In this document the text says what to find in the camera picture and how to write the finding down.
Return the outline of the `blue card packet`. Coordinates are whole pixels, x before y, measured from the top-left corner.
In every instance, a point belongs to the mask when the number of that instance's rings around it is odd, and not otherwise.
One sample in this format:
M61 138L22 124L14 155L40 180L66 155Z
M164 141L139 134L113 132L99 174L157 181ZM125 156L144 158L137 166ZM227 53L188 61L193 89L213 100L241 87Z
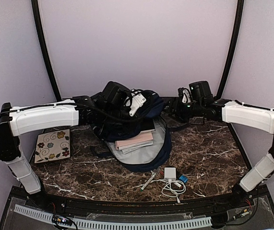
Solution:
M155 131L155 123L153 119L146 119L140 125L140 133L148 133Z

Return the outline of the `pink hardcover book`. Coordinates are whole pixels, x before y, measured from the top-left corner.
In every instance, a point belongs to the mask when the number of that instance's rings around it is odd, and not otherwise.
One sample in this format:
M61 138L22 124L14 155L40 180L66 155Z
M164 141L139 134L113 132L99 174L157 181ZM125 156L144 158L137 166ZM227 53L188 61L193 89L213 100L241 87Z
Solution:
M135 146L139 146L145 143L151 143L153 141L152 133L141 133L133 138L129 138L126 140L118 140L115 142L115 147L117 150L123 150L127 148L132 148Z

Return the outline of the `navy blue student backpack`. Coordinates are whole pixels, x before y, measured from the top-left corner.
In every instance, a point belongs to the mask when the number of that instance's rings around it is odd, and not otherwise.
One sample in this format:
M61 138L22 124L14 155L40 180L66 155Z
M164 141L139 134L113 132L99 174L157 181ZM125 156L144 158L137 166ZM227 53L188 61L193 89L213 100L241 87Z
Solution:
M94 134L101 139L107 150L103 152L96 151L94 146L90 147L91 153L98 158L113 157L126 169L131 172L148 172L162 166L170 157L172 144L171 135L166 121L161 117L164 108L164 100L152 90L142 91L146 102L143 107L138 109L138 113L144 117L143 120L153 119L155 131L153 134L153 145L143 147L123 154L115 147L118 140L133 138L140 133L139 121L136 124L92 124L91 129Z

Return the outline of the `grey hardcover book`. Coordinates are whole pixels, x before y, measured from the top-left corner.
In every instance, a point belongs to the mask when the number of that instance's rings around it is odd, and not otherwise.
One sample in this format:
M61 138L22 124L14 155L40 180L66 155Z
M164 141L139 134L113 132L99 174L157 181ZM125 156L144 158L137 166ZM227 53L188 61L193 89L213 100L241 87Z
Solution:
M153 141L147 141L147 142L144 142L144 143L139 143L138 145L136 146L133 146L133 147L129 147L129 148L126 148L126 149L122 149L120 150L123 154L127 154L127 153L130 153L132 151L135 151L137 149L140 149L140 148L143 148L143 147L147 147L147 146L151 146L153 145Z

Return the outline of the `white power adapter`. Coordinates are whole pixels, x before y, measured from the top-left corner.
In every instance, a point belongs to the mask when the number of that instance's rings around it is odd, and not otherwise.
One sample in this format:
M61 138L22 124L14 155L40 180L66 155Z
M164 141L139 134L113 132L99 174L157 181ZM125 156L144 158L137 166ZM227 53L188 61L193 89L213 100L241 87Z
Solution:
M175 167L165 167L164 168L164 181L172 182L176 180L176 168Z

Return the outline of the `blue eraser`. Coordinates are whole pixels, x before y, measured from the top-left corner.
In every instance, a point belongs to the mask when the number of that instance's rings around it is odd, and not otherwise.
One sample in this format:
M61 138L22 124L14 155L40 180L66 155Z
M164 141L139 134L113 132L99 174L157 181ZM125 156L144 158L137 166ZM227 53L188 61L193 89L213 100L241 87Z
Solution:
M181 175L181 176L179 177L179 180L182 181L184 184L186 184L187 181L188 181L188 178L187 178L186 176L184 176L184 175Z

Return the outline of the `green capped marker pen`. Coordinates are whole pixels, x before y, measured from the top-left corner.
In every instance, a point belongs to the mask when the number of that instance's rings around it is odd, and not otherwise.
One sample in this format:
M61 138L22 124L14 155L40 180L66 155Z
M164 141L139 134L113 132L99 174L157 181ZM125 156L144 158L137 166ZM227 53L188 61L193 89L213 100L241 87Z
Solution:
M146 183L140 188L140 191L143 191L148 184L155 178L157 172L152 173L151 177L146 181Z

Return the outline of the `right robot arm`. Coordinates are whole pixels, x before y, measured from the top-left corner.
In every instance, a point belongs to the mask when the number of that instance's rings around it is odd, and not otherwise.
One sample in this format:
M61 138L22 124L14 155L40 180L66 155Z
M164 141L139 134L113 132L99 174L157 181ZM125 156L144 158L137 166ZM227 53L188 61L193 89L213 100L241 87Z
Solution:
M261 182L274 174L274 108L265 108L238 100L215 98L207 81L197 81L178 89L165 111L174 119L187 123L193 118L255 129L272 136L267 153L234 186L228 204L238 208Z

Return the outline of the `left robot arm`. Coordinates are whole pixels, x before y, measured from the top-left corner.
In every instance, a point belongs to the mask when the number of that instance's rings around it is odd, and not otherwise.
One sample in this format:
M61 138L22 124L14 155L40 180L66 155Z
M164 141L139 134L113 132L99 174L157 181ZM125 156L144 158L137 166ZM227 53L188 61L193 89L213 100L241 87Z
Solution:
M32 201L41 209L51 205L43 192L43 184L25 156L23 136L33 137L45 129L77 127L108 120L124 122L124 113L118 109L106 110L88 95L74 96L59 102L29 106L4 103L0 110L0 162L5 163Z

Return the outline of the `floral pattern notebook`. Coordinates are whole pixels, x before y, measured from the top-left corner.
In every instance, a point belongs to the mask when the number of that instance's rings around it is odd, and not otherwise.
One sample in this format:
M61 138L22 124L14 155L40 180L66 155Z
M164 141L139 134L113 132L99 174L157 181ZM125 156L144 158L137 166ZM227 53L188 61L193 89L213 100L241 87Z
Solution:
M38 135L34 164L66 160L71 157L70 129L56 130Z

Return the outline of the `black curved front rail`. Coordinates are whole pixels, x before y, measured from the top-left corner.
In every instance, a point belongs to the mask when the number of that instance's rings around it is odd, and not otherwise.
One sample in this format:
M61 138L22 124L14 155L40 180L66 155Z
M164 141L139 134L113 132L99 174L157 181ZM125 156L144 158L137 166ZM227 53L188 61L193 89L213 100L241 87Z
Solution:
M166 197L155 186L151 191L141 191L139 187L121 187L95 184L89 188L68 184L45 184L45 192L51 205L48 210L60 214L85 215L90 212L98 214L127 215L163 215L188 213L204 215L222 215L235 208L244 208L259 204L258 196L266 196L269 191L262 185L257 191L248 194L239 202L231 203L231 193L202 197L197 193L194 197Z

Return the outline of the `right black frame post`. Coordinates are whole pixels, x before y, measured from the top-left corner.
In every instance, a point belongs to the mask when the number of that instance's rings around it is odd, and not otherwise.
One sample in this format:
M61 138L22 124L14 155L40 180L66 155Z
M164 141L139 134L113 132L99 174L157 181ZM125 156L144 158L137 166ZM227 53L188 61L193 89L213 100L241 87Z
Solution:
M221 80L220 80L220 83L218 86L216 99L222 98L223 92L226 87L227 79L228 79L228 76L229 76L229 73L231 70L231 65L233 62L233 58L234 58L234 54L235 54L235 50L236 50L236 46L237 46L237 41L238 41L238 35L239 35L239 31L240 31L240 26L241 26L244 2L245 2L244 0L237 1L237 7L236 7L232 35L231 35L231 39L230 39L230 44L229 44L229 49L228 49L228 53L227 53L227 57L226 57L225 66L224 66Z

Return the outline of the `black frame post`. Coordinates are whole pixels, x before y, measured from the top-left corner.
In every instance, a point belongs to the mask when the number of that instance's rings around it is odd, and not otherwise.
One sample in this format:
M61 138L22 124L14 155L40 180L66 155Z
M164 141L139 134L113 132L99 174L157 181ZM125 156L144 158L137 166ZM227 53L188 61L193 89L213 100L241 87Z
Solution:
M31 0L31 5L32 5L32 12L33 12L33 18L35 21L35 27L36 27L36 33L37 33L37 38L39 41L39 46L40 46L40 50L41 50L41 54L43 57L43 61L45 64L45 68L48 74L48 79L53 91L53 94L55 96L56 101L60 101L61 100L61 94L56 82L56 77L53 71L53 67L51 64L51 60L50 60L50 56L48 53L48 47L47 47L47 43L45 40L45 34L44 34L44 30L43 30L43 23L42 23L42 19L41 19L41 15L40 15L40 9L39 9L39 1L38 0Z
M218 86L216 99L222 98L223 92L226 87L227 79L228 79L228 76L229 76L229 73L231 70L231 65L233 62L233 58L234 58L234 54L235 54L235 50L236 50L236 46L237 46L237 41L238 41L238 35L239 35L239 31L240 31L240 26L241 26L244 2L245 2L244 0L237 1L237 7L236 7L232 35L231 35L231 39L230 39L230 44L229 44L229 49L228 49L228 53L227 53L227 57L226 57L225 66L224 66L221 80L220 80L220 83Z

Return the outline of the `left black frame post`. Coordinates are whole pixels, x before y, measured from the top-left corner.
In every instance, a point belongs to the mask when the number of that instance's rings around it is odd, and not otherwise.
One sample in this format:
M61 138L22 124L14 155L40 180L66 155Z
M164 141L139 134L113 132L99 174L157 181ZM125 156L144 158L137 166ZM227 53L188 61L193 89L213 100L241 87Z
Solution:
M48 47L47 47L47 43L45 40L45 34L44 34L44 30L43 30L43 23L42 23L42 19L41 19L41 15L40 15L40 9L39 9L39 1L38 0L31 0L31 5L32 5L32 12L33 12L33 18L35 21L35 27L36 27L36 33L37 33L37 38L39 41L39 46L40 46L40 50L41 50L41 54L43 57L43 61L45 64L45 68L48 74L48 79L53 91L53 94L55 96L56 101L60 101L61 100L61 94L56 82L56 77L53 71L53 67L51 64L51 60L50 60L50 56L48 53Z

